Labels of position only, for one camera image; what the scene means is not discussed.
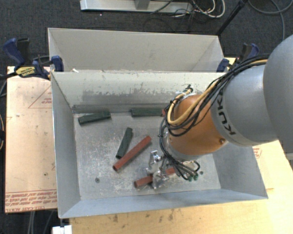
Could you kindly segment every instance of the cardboard sheet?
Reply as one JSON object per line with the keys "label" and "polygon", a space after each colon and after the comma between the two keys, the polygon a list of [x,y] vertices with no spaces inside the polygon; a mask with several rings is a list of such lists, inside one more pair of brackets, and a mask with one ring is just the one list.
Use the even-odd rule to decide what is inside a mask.
{"label": "cardboard sheet", "polygon": [[8,79],[6,115],[5,212],[55,209],[51,83]]}

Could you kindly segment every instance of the cable bundle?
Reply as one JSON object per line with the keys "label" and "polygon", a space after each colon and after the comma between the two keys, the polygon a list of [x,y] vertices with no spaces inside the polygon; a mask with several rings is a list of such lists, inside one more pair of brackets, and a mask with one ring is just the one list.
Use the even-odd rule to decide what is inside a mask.
{"label": "cable bundle", "polygon": [[194,7],[194,12],[198,12],[198,13],[202,13],[206,16],[208,16],[209,18],[220,18],[224,15],[225,10],[226,10],[226,6],[225,6],[225,1],[221,0],[221,7],[222,7],[222,12],[219,15],[212,15],[211,13],[215,10],[216,8],[216,3],[215,0],[212,0],[213,2],[213,7],[211,9],[208,10],[203,10],[196,2],[195,0],[191,0],[191,3]]}
{"label": "cable bundle", "polygon": [[[164,144],[164,134],[165,128],[168,129],[170,135],[174,137],[180,137],[186,134],[188,131],[191,130],[194,126],[199,124],[204,117],[206,116],[207,112],[210,110],[211,106],[216,101],[218,95],[221,91],[225,89],[228,83],[239,73],[242,71],[254,67],[263,65],[267,62],[269,55],[259,55],[254,58],[247,59],[242,63],[236,65],[235,67],[231,68],[227,73],[222,75],[221,77],[213,80],[205,92],[200,95],[200,97],[177,119],[173,119],[174,108],[179,104],[179,102],[188,94],[192,93],[193,89],[189,85],[185,90],[179,93],[165,108],[165,117],[161,122],[160,129],[159,129],[159,139],[160,139],[160,147],[164,153],[164,156],[169,160],[169,163],[178,171],[181,177],[185,180],[192,180],[197,179],[200,166],[199,164],[194,161],[198,168],[196,170],[184,165],[181,161],[176,160],[171,154],[169,154],[165,144]],[[203,117],[198,121],[199,115],[202,110],[206,107],[206,105],[210,103],[208,110],[205,112]],[[182,131],[180,133],[174,133],[175,130]]]}

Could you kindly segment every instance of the dark gray carpet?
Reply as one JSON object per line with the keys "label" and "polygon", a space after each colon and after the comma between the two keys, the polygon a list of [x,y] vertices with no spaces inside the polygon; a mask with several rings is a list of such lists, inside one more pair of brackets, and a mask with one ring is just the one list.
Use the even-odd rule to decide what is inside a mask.
{"label": "dark gray carpet", "polygon": [[[264,10],[275,10],[269,0],[251,0]],[[284,8],[290,0],[274,0]],[[16,37],[31,39],[33,57],[48,54],[46,31],[48,27],[105,29],[138,32],[173,32],[180,34],[214,35],[239,0],[225,0],[226,13],[220,19],[207,19],[197,15],[173,19],[167,15],[127,12],[81,12],[80,0],[0,0],[0,73],[14,62],[1,47],[6,40]],[[293,5],[283,13],[285,37],[293,34]],[[279,15],[267,16],[253,10],[248,4],[239,12],[220,37],[225,56],[237,56],[243,43],[255,43],[261,53],[270,53],[282,40]],[[0,112],[5,118],[5,98],[0,101]],[[0,152],[0,227],[6,234],[27,232],[29,214],[5,214],[4,200],[4,149]],[[42,233],[49,211],[36,212],[35,233]],[[56,214],[51,225],[59,224]]]}

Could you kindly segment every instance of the dark green block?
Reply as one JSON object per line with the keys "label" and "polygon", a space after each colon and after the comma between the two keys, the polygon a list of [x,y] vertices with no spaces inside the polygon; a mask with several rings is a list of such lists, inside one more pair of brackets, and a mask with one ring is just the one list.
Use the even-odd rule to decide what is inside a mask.
{"label": "dark green block", "polygon": [[102,112],[98,112],[98,113],[94,113],[90,115],[81,116],[78,118],[78,122],[80,125],[84,125],[87,123],[109,119],[109,118],[111,118],[111,113],[109,111],[102,111]]}
{"label": "dark green block", "polygon": [[125,134],[124,134],[124,137],[123,137],[123,140],[121,142],[121,145],[119,146],[118,152],[116,154],[117,158],[122,158],[125,155],[125,153],[127,152],[128,146],[129,146],[130,141],[132,139],[132,135],[133,135],[132,129],[130,127],[127,127]]}
{"label": "dark green block", "polygon": [[161,108],[133,108],[131,109],[132,117],[162,116]]}

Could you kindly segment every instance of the black pole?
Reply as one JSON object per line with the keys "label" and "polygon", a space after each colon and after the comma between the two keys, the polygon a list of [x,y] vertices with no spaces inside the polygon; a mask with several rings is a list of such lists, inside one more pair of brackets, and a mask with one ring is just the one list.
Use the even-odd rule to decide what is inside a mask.
{"label": "black pole", "polygon": [[224,22],[224,24],[220,27],[220,29],[217,31],[216,35],[220,36],[221,33],[225,30],[225,28],[229,25],[229,23],[234,19],[234,17],[238,14],[238,12],[245,6],[245,4],[248,2],[248,0],[240,0],[234,10],[231,12],[230,16],[227,18],[227,20]]}
{"label": "black pole", "polygon": [[10,74],[4,75],[4,76],[0,76],[0,81],[1,80],[6,80],[6,79],[8,79],[10,77],[17,76],[17,75],[18,75],[17,73],[13,72],[13,73],[10,73]]}

